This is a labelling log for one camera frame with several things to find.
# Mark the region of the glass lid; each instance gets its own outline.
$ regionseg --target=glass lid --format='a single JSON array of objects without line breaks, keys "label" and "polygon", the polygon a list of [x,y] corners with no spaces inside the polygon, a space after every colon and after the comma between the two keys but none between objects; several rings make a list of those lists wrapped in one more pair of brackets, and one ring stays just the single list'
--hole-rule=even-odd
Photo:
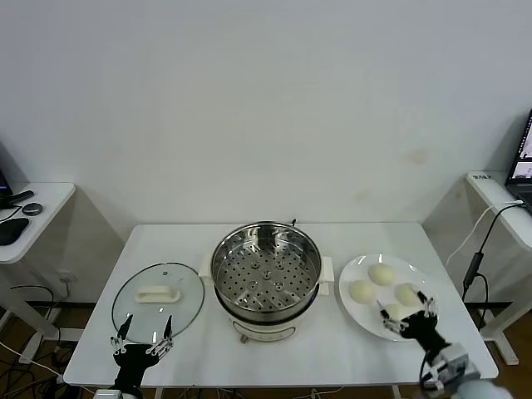
[{"label": "glass lid", "polygon": [[116,295],[111,318],[116,331],[133,315],[127,340],[155,343],[161,340],[168,317],[172,337],[184,331],[200,312],[204,301],[200,276],[184,264],[154,264],[130,278]]}]

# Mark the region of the computer mouse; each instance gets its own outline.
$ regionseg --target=computer mouse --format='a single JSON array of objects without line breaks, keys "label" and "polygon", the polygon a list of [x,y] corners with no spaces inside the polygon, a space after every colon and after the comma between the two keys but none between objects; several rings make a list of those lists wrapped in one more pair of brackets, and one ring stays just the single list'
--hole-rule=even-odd
[{"label": "computer mouse", "polygon": [[22,213],[27,214],[28,216],[35,216],[42,212],[42,205],[37,202],[31,202],[30,204],[25,204],[22,207]]},{"label": "computer mouse", "polygon": [[13,244],[30,224],[27,218],[16,218],[0,223],[0,245]]}]

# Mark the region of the floor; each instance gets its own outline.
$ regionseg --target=floor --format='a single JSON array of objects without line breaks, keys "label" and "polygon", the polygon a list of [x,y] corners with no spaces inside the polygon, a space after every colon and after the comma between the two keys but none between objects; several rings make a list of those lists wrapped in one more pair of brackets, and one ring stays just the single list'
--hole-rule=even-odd
[{"label": "floor", "polygon": [[[91,310],[86,308],[67,308],[63,309],[59,318],[57,319],[57,325],[66,328],[83,328],[89,317],[91,316]],[[32,335],[33,330],[28,327],[24,322],[18,318],[11,318],[6,327],[0,332],[0,341],[7,344],[13,349],[19,350],[23,346],[26,340]],[[506,330],[506,337],[510,340],[515,352],[517,353],[520,364],[519,366],[506,366],[499,356],[496,348],[492,344],[488,344],[488,348],[494,357],[497,366],[499,367],[499,376],[495,380],[495,384],[506,387],[510,393],[514,396],[514,399],[530,399],[530,384],[528,378],[532,376],[532,314],[528,313],[522,317],[518,322],[512,325]],[[55,347],[54,342],[45,342],[41,345],[38,357],[47,355],[53,351]],[[64,355],[65,358],[69,356],[69,349],[64,348],[60,351],[60,355]],[[34,398],[32,389],[26,389],[24,391],[16,391],[20,387],[24,387],[32,382],[32,375],[24,371],[13,372],[10,376],[11,383],[20,377],[20,380],[12,385],[7,393],[7,373],[9,368],[8,364],[15,360],[15,356],[8,352],[3,347],[0,347],[0,399],[13,399],[14,397],[20,399],[32,399]],[[43,364],[55,368],[50,356],[45,356],[40,360]],[[31,365],[30,367],[17,367],[20,370],[28,370],[34,374],[36,380],[45,378],[51,375],[47,370],[40,367]],[[326,388],[318,390],[320,392],[326,392],[335,390],[336,388]],[[401,395],[403,397],[413,397],[416,391],[415,386],[400,387]],[[164,399],[191,399],[200,396],[202,399],[264,399],[270,397],[276,397],[279,399],[293,399],[308,395],[310,391],[304,388],[283,388],[283,389],[238,389],[236,392],[217,392],[215,389],[204,389],[199,392],[198,389],[190,389],[186,392],[182,389],[168,389],[165,390]],[[155,394],[153,389],[145,389],[144,395],[146,399],[152,399]],[[39,392],[35,392],[35,397],[42,397]],[[371,398],[371,399],[391,399],[392,389],[390,387],[346,387],[339,392],[331,393],[327,395],[327,399],[353,399],[353,398]],[[90,399],[91,394],[89,392],[83,392],[83,399]]]}]

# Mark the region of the wall stain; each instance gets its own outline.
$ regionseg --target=wall stain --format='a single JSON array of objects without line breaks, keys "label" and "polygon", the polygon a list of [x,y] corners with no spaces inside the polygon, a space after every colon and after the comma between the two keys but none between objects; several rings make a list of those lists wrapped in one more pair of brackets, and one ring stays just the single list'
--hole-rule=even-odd
[{"label": "wall stain", "polygon": [[361,204],[362,202],[368,202],[368,200],[373,197],[373,190],[372,189],[364,189],[358,191],[353,199],[357,204]]},{"label": "wall stain", "polygon": [[428,161],[428,158],[429,150],[427,148],[411,151],[402,157],[404,161],[414,165],[423,165]]}]

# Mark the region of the wall outlet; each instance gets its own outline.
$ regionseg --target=wall outlet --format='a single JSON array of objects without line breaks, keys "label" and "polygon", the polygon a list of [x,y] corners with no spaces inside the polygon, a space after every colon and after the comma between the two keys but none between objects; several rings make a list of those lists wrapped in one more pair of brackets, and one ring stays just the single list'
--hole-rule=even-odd
[{"label": "wall outlet", "polygon": [[75,283],[77,281],[77,276],[70,270],[57,270],[57,272],[63,283]]}]

